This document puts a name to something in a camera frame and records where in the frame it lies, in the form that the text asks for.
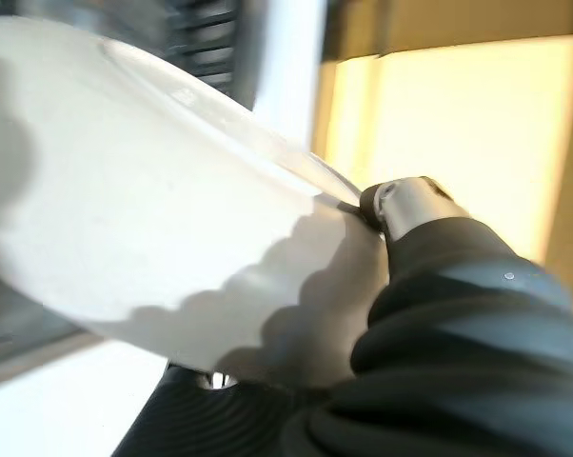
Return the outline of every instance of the black corrugated hose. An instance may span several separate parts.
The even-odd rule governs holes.
[[[285,457],[573,457],[573,312],[557,281],[471,219],[415,228],[389,257],[357,379],[288,422]]]

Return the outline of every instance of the beige wall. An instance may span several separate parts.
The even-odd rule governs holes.
[[[346,61],[333,96],[325,157],[359,186],[429,175],[541,263],[573,218],[573,35]]]

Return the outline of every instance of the black flexible hose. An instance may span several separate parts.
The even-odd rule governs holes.
[[[454,224],[480,229],[448,224],[457,238]],[[448,254],[416,251],[423,238],[391,247],[399,274],[352,353],[357,379],[287,424],[285,456],[573,457],[573,313],[554,279],[495,235],[482,250],[448,243]],[[404,271],[404,252],[425,259]],[[447,274],[484,270],[492,283],[497,262],[522,282]]]

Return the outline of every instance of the black plastic part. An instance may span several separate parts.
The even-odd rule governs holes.
[[[277,457],[283,425],[296,411],[326,398],[240,383],[199,386],[200,373],[170,365],[130,428],[116,457]]]
[[[240,2],[169,0],[165,58],[230,96]]]
[[[373,202],[375,200],[375,194],[377,193],[380,186],[382,186],[382,184],[377,184],[363,190],[360,198],[361,214],[363,215],[365,222],[367,222],[371,228],[378,231],[382,231],[382,224],[378,220],[377,214],[375,213],[375,206]]]

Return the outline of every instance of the white surface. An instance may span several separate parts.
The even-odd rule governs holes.
[[[173,93],[176,100],[169,102],[149,81],[137,81],[131,69],[99,61],[99,48],[83,44],[89,37],[75,38],[63,27],[35,31],[39,26],[20,23],[28,29],[23,36],[10,30],[21,27],[16,23],[0,24],[0,164],[8,165],[0,168],[4,279],[66,314],[111,322],[127,317],[129,308],[175,310],[188,294],[205,289],[201,297],[212,299],[216,319],[212,313],[206,314],[210,320],[194,314],[173,322],[164,314],[167,320],[156,329],[104,327],[139,344],[142,335],[146,348],[202,366],[218,353],[217,342],[258,345],[262,323],[276,307],[297,304],[312,273],[324,288],[308,286],[307,300],[325,298],[336,310],[344,300],[370,303],[369,297],[357,297],[356,288],[344,293],[334,286],[363,275],[372,285],[363,281],[362,286],[374,294],[385,278],[381,244],[336,210],[334,201],[314,199],[316,186],[267,161],[272,142],[291,145],[269,135],[259,144],[261,155],[245,148],[231,156],[220,153],[224,146],[209,146],[203,122],[192,121],[196,127],[188,128],[172,105],[190,102],[186,91]],[[57,39],[53,33],[65,36]],[[223,138],[216,141],[228,141]],[[240,135],[238,141],[250,146],[251,139]],[[18,156],[23,147],[29,155]],[[294,157],[279,156],[300,176],[314,169],[301,157],[293,162]],[[192,227],[199,230],[191,238]],[[299,241],[285,243],[293,235]],[[321,270],[334,264],[344,238],[346,250],[327,283]],[[374,266],[377,271],[369,274],[366,268]],[[234,307],[242,303],[254,306]],[[315,316],[322,318],[316,327],[321,334],[354,337],[362,330],[364,308],[354,325],[336,319],[338,312],[318,311],[312,308],[302,315],[304,321],[300,316],[290,323],[305,328],[307,317]],[[289,328],[273,331],[280,339],[292,335]],[[162,338],[170,335],[182,339],[162,347],[167,341]],[[197,336],[188,341],[192,335]],[[322,345],[306,343],[310,352]],[[340,364],[350,344],[328,354],[339,361],[334,370],[325,370],[329,378],[344,374]],[[194,353],[202,353],[202,359],[192,359]],[[165,360],[126,344],[105,343],[0,386],[0,455],[109,455],[152,392]]]
[[[109,456],[165,366],[105,342],[0,385],[0,457]]]
[[[385,280],[332,195],[357,200],[166,62],[0,20],[0,278],[33,300],[186,366],[332,384]]]

